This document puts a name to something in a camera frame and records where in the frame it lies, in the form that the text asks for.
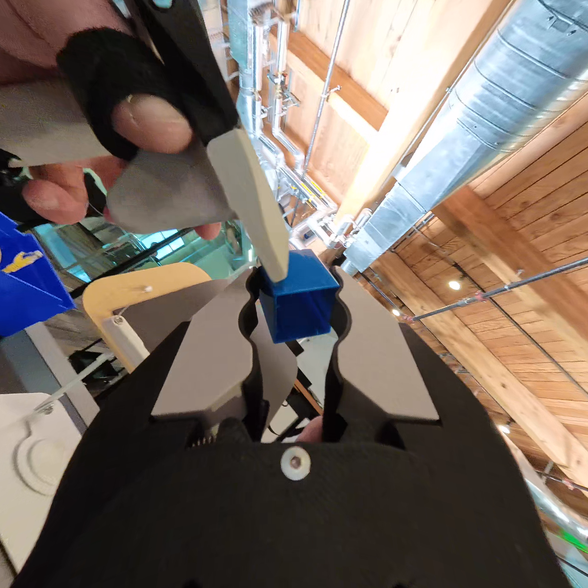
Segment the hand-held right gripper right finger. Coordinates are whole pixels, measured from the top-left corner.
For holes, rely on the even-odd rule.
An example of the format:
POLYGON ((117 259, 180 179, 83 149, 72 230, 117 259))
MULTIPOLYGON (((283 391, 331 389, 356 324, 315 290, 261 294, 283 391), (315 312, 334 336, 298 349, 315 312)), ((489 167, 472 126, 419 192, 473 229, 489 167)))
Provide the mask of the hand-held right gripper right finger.
POLYGON ((337 336, 325 379, 324 432, 380 432, 440 417, 398 322, 342 268, 330 325, 337 336))

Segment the person's left hand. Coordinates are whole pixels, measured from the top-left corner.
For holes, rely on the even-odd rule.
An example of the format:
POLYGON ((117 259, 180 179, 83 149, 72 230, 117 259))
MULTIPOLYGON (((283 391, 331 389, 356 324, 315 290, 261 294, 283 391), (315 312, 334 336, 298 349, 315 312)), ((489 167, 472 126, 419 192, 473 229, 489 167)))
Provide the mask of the person's left hand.
POLYGON ((136 151, 180 153, 193 130, 170 78, 110 1, 1 1, 1 85, 63 79, 81 94, 109 155, 29 165, 20 196, 1 193, 16 222, 77 224, 91 198, 85 169, 109 190, 136 151))

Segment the yellow item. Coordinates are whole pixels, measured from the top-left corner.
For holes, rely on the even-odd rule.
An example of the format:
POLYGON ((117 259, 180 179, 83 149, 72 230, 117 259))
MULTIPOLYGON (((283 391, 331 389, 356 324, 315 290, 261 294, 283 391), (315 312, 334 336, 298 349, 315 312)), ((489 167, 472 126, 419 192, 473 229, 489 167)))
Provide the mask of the yellow item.
POLYGON ((7 264, 2 271, 6 274, 12 274, 20 271, 21 269, 27 268, 28 266, 34 264, 39 259, 42 259, 44 254, 37 250, 32 252, 19 252, 11 261, 11 263, 7 264))

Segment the silver ceiling duct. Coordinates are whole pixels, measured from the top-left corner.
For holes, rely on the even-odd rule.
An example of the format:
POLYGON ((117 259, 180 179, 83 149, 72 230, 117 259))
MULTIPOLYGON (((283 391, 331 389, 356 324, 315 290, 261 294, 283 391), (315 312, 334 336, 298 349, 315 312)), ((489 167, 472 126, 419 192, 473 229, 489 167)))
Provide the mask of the silver ceiling duct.
POLYGON ((587 1, 516 1, 454 83, 392 189, 345 250, 362 272, 455 190, 587 91, 587 1))

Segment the blue plastic bin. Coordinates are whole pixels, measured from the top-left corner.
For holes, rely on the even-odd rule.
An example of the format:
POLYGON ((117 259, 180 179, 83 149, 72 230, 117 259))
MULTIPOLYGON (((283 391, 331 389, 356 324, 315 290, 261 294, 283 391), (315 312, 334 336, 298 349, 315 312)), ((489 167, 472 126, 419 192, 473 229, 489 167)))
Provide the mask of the blue plastic bin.
POLYGON ((1 337, 9 337, 39 322, 74 309, 74 300, 33 235, 1 214, 1 337), (34 264, 12 274, 2 269, 19 252, 41 251, 34 264))

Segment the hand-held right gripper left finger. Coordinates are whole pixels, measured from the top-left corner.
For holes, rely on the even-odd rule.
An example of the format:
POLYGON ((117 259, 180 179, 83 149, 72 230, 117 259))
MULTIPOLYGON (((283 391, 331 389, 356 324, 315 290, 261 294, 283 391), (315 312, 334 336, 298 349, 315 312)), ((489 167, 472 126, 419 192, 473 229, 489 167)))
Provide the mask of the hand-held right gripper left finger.
POLYGON ((267 401, 251 340, 263 278, 262 271, 244 272, 193 315, 152 417, 194 417, 204 430, 234 417, 248 432, 263 432, 267 401))

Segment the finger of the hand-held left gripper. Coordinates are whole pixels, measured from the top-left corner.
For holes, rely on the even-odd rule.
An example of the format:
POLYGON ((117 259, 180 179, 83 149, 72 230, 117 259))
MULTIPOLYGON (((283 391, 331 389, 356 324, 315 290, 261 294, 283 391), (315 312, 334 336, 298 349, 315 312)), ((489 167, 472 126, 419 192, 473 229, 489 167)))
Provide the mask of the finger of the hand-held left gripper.
POLYGON ((212 139, 207 154, 269 279, 283 281, 289 269, 289 233, 247 132, 231 129, 212 139))

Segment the black backdrop board stand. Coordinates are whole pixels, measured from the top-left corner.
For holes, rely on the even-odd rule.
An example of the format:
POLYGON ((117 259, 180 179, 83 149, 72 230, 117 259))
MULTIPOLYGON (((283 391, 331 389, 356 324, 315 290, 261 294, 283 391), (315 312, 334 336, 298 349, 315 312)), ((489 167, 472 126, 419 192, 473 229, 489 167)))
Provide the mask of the black backdrop board stand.
MULTIPOLYGON (((229 279, 212 280, 185 262, 103 277, 88 285, 82 306, 103 341, 128 373, 154 351, 173 329, 206 306, 229 279)), ((256 304, 258 326, 252 333, 269 402, 268 424, 283 407, 298 378, 296 355, 275 344, 256 304)))

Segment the blue single-stud plastic block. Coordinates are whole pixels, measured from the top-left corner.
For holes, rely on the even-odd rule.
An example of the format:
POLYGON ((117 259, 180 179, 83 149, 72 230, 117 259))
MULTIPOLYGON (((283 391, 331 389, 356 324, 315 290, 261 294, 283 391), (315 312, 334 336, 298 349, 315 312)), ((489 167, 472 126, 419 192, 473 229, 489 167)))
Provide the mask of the blue single-stud plastic block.
POLYGON ((286 279, 260 269, 259 300, 275 344, 327 334, 341 285, 311 249, 289 252, 286 279))

